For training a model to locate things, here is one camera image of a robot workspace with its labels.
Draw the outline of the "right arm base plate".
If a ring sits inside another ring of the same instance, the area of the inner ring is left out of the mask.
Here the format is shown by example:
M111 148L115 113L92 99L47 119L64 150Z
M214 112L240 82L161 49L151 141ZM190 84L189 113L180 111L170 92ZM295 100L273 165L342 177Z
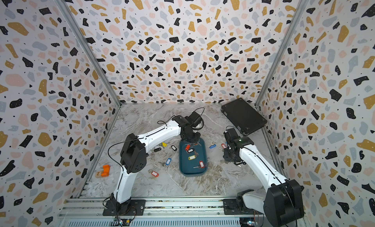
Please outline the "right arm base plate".
M223 199L223 209L225 215L252 215L254 210L247 208L237 199Z

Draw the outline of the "teal storage box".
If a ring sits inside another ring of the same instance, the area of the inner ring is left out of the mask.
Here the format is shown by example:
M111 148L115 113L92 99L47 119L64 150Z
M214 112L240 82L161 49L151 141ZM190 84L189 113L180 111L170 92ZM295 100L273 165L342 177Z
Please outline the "teal storage box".
M191 145L193 151L187 153L185 148L187 145ZM208 157L206 152L206 145L202 138L199 139L197 144L191 144L189 142L180 141L179 144L179 169L180 172L186 177L202 176L208 170ZM189 156L196 155L197 158L194 160L188 160ZM203 161L205 168L193 168L198 166L199 162Z

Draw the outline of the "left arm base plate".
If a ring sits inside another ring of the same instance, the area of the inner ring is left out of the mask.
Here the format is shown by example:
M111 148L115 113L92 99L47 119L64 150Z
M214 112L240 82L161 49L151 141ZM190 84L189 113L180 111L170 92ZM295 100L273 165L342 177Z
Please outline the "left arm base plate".
M105 204L103 216L142 216L145 206L144 199L129 199L121 204L115 199L110 199Z

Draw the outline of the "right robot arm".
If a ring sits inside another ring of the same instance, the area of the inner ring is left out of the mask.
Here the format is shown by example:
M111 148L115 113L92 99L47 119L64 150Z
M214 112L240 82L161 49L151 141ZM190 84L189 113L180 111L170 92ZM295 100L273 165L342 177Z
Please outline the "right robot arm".
M265 189L264 194L249 189L239 192L235 199L225 199L225 213L259 212L273 227L282 227L303 218L301 185L279 173L249 137L240 137L233 129L225 131L224 136L227 141L223 155L225 161L236 166L248 165Z

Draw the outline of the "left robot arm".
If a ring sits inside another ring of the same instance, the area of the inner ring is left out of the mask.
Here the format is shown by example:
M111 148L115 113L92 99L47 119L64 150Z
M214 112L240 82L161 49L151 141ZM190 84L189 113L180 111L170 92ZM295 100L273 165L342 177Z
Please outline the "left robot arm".
M152 131L140 135L131 133L126 137L120 153L121 174L112 193L115 204L122 205L131 199L136 175L146 166L146 154L151 149L176 136L196 144L201 136L199 130L204 126L204 120L196 112L186 117L176 115L169 121L160 123L161 126Z

